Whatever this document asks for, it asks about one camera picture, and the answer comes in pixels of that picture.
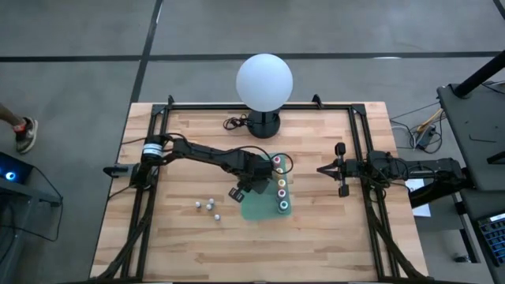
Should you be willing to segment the white paper sheet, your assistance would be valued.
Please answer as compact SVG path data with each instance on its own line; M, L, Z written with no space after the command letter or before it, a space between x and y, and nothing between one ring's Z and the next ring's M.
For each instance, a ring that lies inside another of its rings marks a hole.
M406 186L409 188L410 192L414 192L425 186L423 179L409 179L405 182ZM428 204L416 207L412 209L413 215L415 217L427 217L431 216L430 208Z

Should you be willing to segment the person's foot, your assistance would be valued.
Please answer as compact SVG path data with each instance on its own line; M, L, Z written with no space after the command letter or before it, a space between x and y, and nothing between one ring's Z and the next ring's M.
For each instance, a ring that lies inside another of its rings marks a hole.
M37 120L21 117L0 103L0 121L11 125L16 136L16 151L19 154L26 154L33 148L38 131Z

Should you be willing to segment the white globe table lamp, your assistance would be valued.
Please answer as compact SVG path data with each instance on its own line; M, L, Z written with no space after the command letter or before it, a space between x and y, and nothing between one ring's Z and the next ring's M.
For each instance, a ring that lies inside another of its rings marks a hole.
M241 65L235 87L241 101L250 109L249 132L260 139L275 136L281 124L281 107L294 87L290 67L276 55L256 54Z

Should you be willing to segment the black support beam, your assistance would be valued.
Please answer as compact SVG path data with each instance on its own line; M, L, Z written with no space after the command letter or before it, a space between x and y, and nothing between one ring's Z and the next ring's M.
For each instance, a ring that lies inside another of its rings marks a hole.
M473 183L470 180L441 181L437 180L429 185L425 185L409 193L410 205L412 208L429 204L444 196L449 196L462 189L472 189Z

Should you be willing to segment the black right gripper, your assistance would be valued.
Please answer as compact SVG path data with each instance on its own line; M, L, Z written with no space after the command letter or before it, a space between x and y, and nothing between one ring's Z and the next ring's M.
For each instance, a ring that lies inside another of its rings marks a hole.
M346 197L350 194L346 178L360 178L362 184L365 186L368 185L368 182L365 180L364 163L356 159L344 159L346 145L343 142L338 142L335 145L335 154L337 155L337 159L328 165L318 167L317 172L327 175L335 181L341 181L339 197Z

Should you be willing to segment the dark grey side table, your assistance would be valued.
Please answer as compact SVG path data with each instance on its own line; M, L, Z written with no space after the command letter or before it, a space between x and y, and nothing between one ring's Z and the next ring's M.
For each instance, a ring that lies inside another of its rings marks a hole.
M481 191L505 191L505 95L480 86L461 99L454 91L437 88L473 183Z

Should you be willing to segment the keyboard with coloured keys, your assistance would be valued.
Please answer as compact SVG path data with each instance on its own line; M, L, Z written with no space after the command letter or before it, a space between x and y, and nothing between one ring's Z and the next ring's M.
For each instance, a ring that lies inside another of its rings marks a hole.
M505 265L505 212L477 221L487 251L496 267Z

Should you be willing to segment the black computer with blue light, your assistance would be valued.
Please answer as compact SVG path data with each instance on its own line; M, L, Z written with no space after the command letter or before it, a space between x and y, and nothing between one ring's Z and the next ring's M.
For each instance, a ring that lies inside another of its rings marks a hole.
M0 152L0 178L25 185L33 170L33 165Z

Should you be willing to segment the black aluminium table frame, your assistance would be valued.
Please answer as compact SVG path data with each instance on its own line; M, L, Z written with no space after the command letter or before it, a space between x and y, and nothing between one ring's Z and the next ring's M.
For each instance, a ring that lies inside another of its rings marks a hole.
M280 114L279 133L266 140L246 128L223 128L227 118L246 112L238 103L175 103L167 116L157 116L156 110L154 103L130 107L120 163L137 163L148 129L161 125L209 147L250 145L251 151L284 152L294 161L287 176L292 212L285 218L245 220L241 205L228 196L235 177L188 159L163 167L154 193L127 189L129 179L117 178L90 271L93 282L105 280L105 270L147 204L154 206L151 223L114 284L360 282L391 273L386 249L374 249L359 181L350 180L350 194L342 198L338 184L316 171L334 159L338 142L345 143L351 158L371 150L395 152L384 103L291 103ZM211 198L215 204L208 211Z

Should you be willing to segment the black diagonal pole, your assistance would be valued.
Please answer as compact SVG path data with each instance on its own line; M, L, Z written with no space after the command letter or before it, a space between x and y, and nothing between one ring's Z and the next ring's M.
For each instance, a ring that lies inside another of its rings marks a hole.
M453 93L460 99L465 99L476 87L497 74L503 68L505 68L505 50L501 51L490 62L483 65L473 75L459 84L454 89Z

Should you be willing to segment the black computer desk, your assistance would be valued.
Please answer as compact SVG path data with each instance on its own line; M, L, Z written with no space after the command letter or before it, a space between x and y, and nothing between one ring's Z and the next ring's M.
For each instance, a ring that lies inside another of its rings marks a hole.
M505 265L496 267L487 251L487 245L479 231L477 221L505 212L505 192L491 192L465 189L461 192L462 202L470 223L477 236L478 244L483 252L484 261L488 266L495 284L505 284Z

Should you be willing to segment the teal translucent plastic bin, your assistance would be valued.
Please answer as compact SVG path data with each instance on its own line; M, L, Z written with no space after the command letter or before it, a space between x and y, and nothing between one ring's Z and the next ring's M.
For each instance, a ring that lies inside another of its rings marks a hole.
M287 172L292 167L291 158L281 153L271 154L271 157L273 158L276 155L279 155L282 158L282 164L280 166L274 165L272 179L270 180L269 185L265 191L262 194L257 194L254 191L245 193L245 198L241 202L241 214L245 220L262 221L268 219L285 218L292 212L292 202L290 198L291 188L287 177ZM283 176L276 175L275 169L278 167L282 167L284 169L285 174ZM278 204L280 202L280 200L277 200L276 198L277 191L279 190L277 186L277 181L279 179L286 180L286 187L284 189L286 190L287 195L285 200L290 204L289 212L284 215L279 214L277 210Z

